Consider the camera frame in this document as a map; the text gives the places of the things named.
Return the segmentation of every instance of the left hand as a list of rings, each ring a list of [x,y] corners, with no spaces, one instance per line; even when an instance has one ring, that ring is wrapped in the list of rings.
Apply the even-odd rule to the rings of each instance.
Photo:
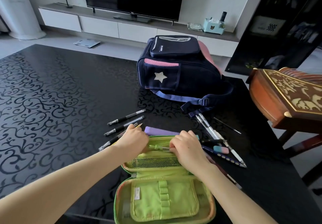
[[[109,148],[116,149],[120,154],[122,163],[135,159],[146,148],[149,136],[140,127],[133,124],[127,127],[125,134]]]

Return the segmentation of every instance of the navy blue backpack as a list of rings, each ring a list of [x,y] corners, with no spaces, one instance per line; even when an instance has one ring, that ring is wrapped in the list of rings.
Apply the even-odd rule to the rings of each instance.
[[[207,47],[192,36],[150,38],[137,63],[139,84],[157,96],[201,107],[195,116],[223,103],[233,86],[215,66]]]

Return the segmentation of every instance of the tissue box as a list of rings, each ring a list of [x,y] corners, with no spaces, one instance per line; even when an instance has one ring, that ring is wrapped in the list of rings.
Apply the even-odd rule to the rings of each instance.
[[[219,21],[219,23],[213,23],[210,21],[210,19],[204,19],[203,31],[217,33],[221,35],[225,30],[225,28],[222,28],[221,26],[224,26],[224,24],[221,21]]]

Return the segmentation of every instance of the tabletop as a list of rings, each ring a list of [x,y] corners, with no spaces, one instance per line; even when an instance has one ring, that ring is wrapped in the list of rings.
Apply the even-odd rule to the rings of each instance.
[[[248,168],[213,159],[278,223],[320,223],[320,210],[244,82],[227,80],[234,86],[231,98],[204,116]],[[181,103],[139,87],[134,61],[35,44],[0,60],[0,94],[0,198],[98,152],[109,139],[103,136],[112,128],[107,122],[140,109],[147,110],[144,126],[209,138]],[[115,191],[128,177],[115,169],[67,214],[113,220]],[[231,223],[218,202],[216,207],[212,222]]]

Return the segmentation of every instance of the white cabinet drawer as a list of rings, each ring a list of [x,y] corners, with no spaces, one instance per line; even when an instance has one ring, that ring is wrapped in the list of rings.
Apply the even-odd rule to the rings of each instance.
[[[204,36],[198,36],[197,39],[207,46],[211,55],[232,57],[238,45],[238,42]]]
[[[149,38],[156,36],[156,28],[142,27],[132,24],[118,23],[119,38],[146,43]]]
[[[82,31],[78,16],[47,9],[39,9],[45,25],[73,31]]]
[[[190,35],[190,34],[186,34],[186,33],[173,32],[173,31],[167,31],[167,30],[162,30],[162,29],[158,29],[157,35],[193,36],[195,38],[198,37],[197,35]]]
[[[119,38],[118,23],[115,21],[80,16],[83,32]]]

